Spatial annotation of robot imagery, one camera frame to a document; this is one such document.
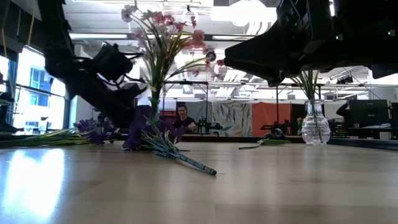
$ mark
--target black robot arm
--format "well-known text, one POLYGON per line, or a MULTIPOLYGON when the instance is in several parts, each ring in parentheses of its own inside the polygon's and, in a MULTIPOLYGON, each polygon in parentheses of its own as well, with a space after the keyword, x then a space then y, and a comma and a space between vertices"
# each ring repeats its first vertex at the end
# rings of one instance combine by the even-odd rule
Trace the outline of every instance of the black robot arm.
POLYGON ((81 96, 89 104, 109 117, 116 126, 128 127, 134 119, 135 96, 141 94, 137 86, 111 90, 106 83, 123 80, 133 63, 118 50, 117 45, 104 44, 93 58, 78 58, 68 30, 70 26, 62 9, 63 0, 38 0, 46 38, 45 68, 49 74, 64 82, 70 97, 81 96))

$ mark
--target table surface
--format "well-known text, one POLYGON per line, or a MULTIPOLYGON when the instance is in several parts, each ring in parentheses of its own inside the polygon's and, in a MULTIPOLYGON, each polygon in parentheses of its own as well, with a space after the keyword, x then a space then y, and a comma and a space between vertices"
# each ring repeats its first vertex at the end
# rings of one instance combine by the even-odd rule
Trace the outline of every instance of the table surface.
POLYGON ((398 154, 180 143, 179 161, 104 147, 0 151, 0 223, 397 223, 398 154))

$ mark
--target vase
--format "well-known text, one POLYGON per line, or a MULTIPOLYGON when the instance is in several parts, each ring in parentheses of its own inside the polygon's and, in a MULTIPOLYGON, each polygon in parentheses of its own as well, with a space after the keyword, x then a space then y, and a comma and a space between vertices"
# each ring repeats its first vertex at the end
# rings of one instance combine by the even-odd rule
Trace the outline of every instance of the vase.
POLYGON ((314 146, 324 145, 330 139, 329 123, 322 114, 323 100, 305 102, 307 116, 302 124, 302 137, 305 143, 314 146))

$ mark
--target computer monitor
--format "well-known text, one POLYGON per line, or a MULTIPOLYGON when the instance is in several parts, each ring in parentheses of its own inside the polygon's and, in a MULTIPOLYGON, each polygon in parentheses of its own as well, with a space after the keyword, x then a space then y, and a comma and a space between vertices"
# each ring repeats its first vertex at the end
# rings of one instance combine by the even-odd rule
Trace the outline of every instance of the computer monitor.
POLYGON ((349 126, 375 126, 389 123, 387 100, 350 100, 349 126))

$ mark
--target clear vase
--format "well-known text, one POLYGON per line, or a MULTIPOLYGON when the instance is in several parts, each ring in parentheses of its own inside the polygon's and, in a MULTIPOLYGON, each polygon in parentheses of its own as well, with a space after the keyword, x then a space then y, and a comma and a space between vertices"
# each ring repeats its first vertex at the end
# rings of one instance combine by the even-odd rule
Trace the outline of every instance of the clear vase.
POLYGON ((302 124, 302 137, 305 143, 314 146, 326 144, 330 139, 329 123, 322 114, 322 100, 305 102, 307 116, 302 124))

